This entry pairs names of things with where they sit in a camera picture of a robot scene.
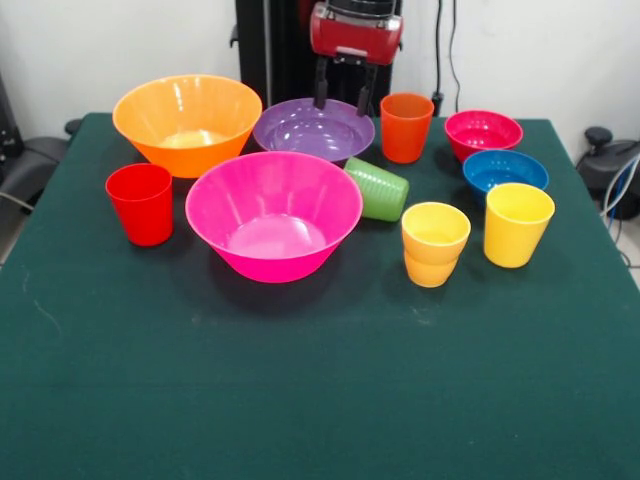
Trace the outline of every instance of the plastic bowl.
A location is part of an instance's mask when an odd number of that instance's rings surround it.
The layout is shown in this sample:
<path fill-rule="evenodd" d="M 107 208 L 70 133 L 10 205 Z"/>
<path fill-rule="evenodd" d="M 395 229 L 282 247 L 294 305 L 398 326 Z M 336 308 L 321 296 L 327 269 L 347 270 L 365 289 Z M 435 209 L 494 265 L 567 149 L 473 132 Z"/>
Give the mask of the plastic bowl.
<path fill-rule="evenodd" d="M 489 190 L 502 183 L 526 183 L 544 190 L 549 185 L 547 170 L 535 158 L 510 150 L 487 150 L 471 155 L 462 173 L 481 205 Z"/>
<path fill-rule="evenodd" d="M 204 174 L 186 200 L 189 224 L 238 273 L 265 283 L 316 271 L 362 213 L 358 185 L 311 155 L 244 155 Z"/>
<path fill-rule="evenodd" d="M 240 153 L 261 113 L 260 97 L 240 82 L 181 75 L 131 90 L 113 124 L 151 163 L 197 178 Z"/>
<path fill-rule="evenodd" d="M 353 105 L 327 100 L 320 110 L 311 98 L 268 108 L 253 130 L 263 150 L 308 153 L 330 162 L 357 156 L 371 145 L 375 134 L 371 119 L 359 117 Z"/>
<path fill-rule="evenodd" d="M 509 150 L 522 141 L 522 127 L 515 120 L 485 110 L 456 113 L 444 124 L 453 153 L 460 162 L 483 150 Z"/>

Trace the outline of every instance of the blue bowl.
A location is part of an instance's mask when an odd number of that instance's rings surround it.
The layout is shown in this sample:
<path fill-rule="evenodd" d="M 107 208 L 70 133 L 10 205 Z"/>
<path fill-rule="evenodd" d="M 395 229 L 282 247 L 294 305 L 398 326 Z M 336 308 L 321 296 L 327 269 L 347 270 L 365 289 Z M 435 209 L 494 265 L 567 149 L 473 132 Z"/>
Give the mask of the blue bowl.
<path fill-rule="evenodd" d="M 540 162 L 511 150 L 475 153 L 464 162 L 462 173 L 482 206 L 489 190 L 501 183 L 526 183 L 541 190 L 549 185 L 549 174 Z"/>

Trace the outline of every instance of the stacked yellow cups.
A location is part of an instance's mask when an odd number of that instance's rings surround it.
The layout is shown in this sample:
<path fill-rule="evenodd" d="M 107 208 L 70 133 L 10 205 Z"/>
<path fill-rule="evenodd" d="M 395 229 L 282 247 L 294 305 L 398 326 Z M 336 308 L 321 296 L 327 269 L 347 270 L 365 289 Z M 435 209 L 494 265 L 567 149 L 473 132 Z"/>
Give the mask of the stacked yellow cups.
<path fill-rule="evenodd" d="M 447 281 L 471 233 L 467 216 L 446 203 L 418 203 L 402 215 L 407 273 L 421 287 Z"/>

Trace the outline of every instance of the white wall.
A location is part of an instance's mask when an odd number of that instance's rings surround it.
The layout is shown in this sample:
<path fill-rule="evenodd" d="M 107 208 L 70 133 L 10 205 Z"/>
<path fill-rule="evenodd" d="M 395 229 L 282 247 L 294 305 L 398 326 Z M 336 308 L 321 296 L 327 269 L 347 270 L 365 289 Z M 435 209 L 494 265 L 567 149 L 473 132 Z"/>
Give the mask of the white wall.
<path fill-rule="evenodd" d="M 234 0 L 1 0 L 0 72 L 23 136 L 179 73 L 240 78 Z"/>
<path fill-rule="evenodd" d="M 448 65 L 451 0 L 442 25 L 442 113 L 453 110 Z M 435 88 L 435 0 L 405 0 L 404 51 L 393 89 Z M 616 137 L 640 138 L 640 1 L 459 0 L 453 58 L 461 108 L 550 118 L 571 157 L 583 130 L 602 124 Z"/>
<path fill-rule="evenodd" d="M 404 0 L 404 51 L 393 89 L 431 95 L 436 0 Z M 451 0 L 442 25 L 443 114 Z M 569 153 L 603 124 L 640 135 L 638 0 L 459 0 L 454 60 L 462 108 L 548 117 Z M 153 78 L 212 72 L 239 78 L 228 48 L 234 0 L 2 0 L 0 71 L 25 136 L 60 134 L 67 119 L 109 111 Z"/>

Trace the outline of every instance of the cup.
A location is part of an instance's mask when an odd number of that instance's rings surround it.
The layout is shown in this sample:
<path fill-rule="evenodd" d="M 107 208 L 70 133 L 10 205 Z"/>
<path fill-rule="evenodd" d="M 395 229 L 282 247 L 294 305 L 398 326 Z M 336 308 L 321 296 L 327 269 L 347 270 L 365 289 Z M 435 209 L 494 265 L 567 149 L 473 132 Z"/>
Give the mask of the cup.
<path fill-rule="evenodd" d="M 409 194 L 409 182 L 382 168 L 351 157 L 344 166 L 362 194 L 362 216 L 387 222 L 397 222 Z"/>
<path fill-rule="evenodd" d="M 172 177 L 164 168 L 136 163 L 113 172 L 105 189 L 129 241 L 151 247 L 173 232 Z"/>
<path fill-rule="evenodd" d="M 382 151 L 395 163 L 420 158 L 433 117 L 433 102 L 415 93 L 394 93 L 380 102 Z"/>
<path fill-rule="evenodd" d="M 555 204 L 539 188 L 503 183 L 487 194 L 484 254 L 496 265 L 526 265 L 542 238 Z"/>
<path fill-rule="evenodd" d="M 402 243 L 407 273 L 421 287 L 439 287 L 453 273 L 467 244 L 471 222 L 446 203 L 413 205 L 402 215 Z"/>

